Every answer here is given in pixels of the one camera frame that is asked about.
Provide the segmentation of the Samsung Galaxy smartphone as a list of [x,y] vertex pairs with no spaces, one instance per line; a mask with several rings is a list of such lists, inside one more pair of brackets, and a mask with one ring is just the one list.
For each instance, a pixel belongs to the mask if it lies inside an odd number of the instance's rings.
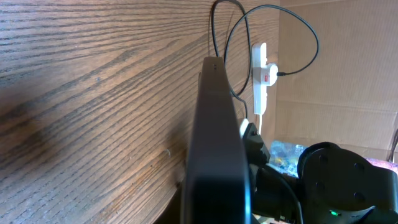
[[181,209],[181,223],[251,221],[248,162],[220,57],[203,61]]

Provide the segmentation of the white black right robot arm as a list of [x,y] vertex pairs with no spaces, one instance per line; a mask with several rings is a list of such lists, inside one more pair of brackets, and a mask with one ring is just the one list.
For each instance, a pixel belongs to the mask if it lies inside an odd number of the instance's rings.
[[269,166],[254,123],[239,129],[250,166],[255,215],[286,223],[397,223],[397,174],[331,142],[306,148],[297,177]]

